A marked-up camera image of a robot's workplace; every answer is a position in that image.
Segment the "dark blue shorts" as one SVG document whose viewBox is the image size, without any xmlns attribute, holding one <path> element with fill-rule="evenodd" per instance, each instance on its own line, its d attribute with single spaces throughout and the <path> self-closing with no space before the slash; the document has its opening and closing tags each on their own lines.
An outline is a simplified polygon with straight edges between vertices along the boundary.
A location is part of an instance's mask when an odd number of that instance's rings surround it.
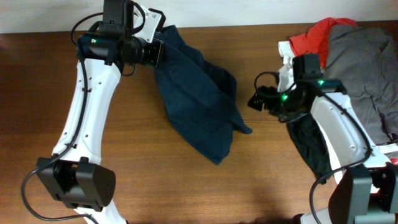
<svg viewBox="0 0 398 224">
<path fill-rule="evenodd" d="M 189 145 L 218 165 L 228 156 L 233 133 L 251 134 L 236 106 L 237 81 L 205 60 L 175 26 L 157 34 L 165 53 L 154 75 L 168 120 Z"/>
</svg>

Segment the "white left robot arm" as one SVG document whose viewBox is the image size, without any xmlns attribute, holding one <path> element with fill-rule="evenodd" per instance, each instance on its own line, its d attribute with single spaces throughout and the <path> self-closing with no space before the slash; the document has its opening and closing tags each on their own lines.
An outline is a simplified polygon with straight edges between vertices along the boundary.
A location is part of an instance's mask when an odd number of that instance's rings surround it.
<svg viewBox="0 0 398 224">
<path fill-rule="evenodd" d="M 159 39 L 85 34 L 76 43 L 77 79 L 63 133 L 37 176 L 49 194 L 87 223 L 126 223 L 113 201 L 114 171 L 101 166 L 101 141 L 113 93 L 126 64 L 156 68 L 165 43 Z"/>
</svg>

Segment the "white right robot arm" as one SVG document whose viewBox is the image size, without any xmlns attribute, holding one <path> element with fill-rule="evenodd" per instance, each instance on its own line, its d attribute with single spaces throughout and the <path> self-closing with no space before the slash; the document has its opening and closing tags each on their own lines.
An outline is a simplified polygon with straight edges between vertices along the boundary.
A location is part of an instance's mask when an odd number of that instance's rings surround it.
<svg viewBox="0 0 398 224">
<path fill-rule="evenodd" d="M 324 137 L 332 171 L 310 189 L 310 213 L 294 223 L 397 223 L 397 166 L 374 144 L 339 80 L 297 80 L 287 90 L 255 87 L 250 106 L 268 109 L 288 123 L 308 113 Z M 316 187 L 338 175 L 328 206 L 316 210 Z"/>
</svg>

